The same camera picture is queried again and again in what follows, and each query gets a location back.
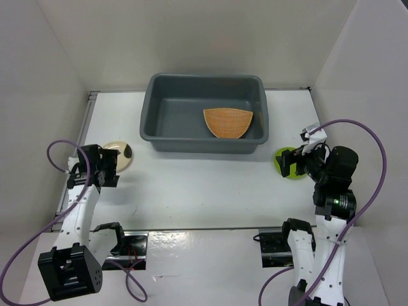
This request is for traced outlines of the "green round plate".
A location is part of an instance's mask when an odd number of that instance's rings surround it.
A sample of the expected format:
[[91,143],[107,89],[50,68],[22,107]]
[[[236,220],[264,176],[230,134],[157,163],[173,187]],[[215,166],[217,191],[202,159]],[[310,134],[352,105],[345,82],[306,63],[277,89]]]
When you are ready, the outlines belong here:
[[[272,161],[273,161],[273,164],[274,164],[274,166],[275,166],[275,169],[277,170],[277,172],[278,172],[279,175],[281,174],[281,168],[280,168],[279,163],[278,163],[277,160],[276,160],[276,157],[281,156],[282,153],[283,153],[285,150],[292,151],[292,150],[294,150],[294,149],[295,149],[294,147],[283,147],[283,148],[278,149],[278,150],[275,152],[275,155],[274,155]],[[290,173],[289,173],[289,175],[286,177],[286,179],[290,179],[290,180],[301,180],[301,179],[304,179],[305,177],[306,177],[306,174],[302,174],[302,175],[297,175],[297,174],[296,174],[296,163],[295,163],[295,164],[292,164],[292,165],[290,166]]]

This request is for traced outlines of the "cream round plate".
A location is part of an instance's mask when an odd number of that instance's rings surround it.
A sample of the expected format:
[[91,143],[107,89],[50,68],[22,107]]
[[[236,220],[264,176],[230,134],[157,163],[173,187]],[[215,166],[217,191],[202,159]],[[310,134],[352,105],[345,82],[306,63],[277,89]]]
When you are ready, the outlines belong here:
[[117,150],[117,173],[124,171],[133,160],[133,151],[127,142],[114,141],[106,143],[102,146],[103,149]]

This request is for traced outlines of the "orange woven triangular plate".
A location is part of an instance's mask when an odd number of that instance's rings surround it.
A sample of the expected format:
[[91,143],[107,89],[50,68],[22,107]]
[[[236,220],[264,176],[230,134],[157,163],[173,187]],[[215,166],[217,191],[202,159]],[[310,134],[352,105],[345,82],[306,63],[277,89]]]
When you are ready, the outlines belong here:
[[237,108],[207,108],[203,117],[216,138],[241,138],[251,125],[253,112]]

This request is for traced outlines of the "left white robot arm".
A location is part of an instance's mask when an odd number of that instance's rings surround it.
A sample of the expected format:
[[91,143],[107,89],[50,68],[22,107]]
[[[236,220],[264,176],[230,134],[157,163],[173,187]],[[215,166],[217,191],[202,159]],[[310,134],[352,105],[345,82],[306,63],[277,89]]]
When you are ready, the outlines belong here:
[[106,257],[121,254],[127,247],[118,222],[91,227],[102,188],[118,184],[119,151],[94,144],[79,147],[76,153],[68,160],[68,206],[60,233],[52,249],[38,258],[53,302],[99,292]]

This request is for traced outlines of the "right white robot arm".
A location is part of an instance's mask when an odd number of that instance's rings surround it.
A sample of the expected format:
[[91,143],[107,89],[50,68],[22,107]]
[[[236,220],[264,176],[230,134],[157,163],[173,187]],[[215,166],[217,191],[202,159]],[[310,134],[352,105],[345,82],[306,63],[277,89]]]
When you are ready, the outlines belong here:
[[302,148],[283,150],[277,163],[283,177],[296,166],[297,175],[315,183],[316,228],[309,222],[289,218],[282,225],[279,243],[291,251],[295,284],[289,305],[344,305],[344,261],[348,235],[341,232],[356,213],[356,198],[349,186],[358,164],[355,151],[337,146],[326,151],[318,145],[304,154]]

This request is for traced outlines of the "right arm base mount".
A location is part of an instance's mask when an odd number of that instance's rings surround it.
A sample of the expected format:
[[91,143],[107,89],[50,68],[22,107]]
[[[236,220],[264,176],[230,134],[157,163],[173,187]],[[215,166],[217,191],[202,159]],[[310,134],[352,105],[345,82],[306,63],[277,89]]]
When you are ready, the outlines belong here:
[[280,228],[259,229],[252,240],[259,244],[263,268],[293,266],[291,249]]

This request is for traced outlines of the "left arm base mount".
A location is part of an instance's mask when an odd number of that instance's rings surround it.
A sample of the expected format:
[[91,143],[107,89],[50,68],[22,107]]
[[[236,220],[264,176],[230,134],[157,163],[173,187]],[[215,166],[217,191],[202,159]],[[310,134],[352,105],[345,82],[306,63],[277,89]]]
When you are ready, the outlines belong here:
[[147,244],[149,234],[141,231],[125,231],[121,241],[117,241],[115,234],[107,236],[106,240],[101,231],[92,236],[91,250],[100,262],[102,271],[145,270],[147,264]]

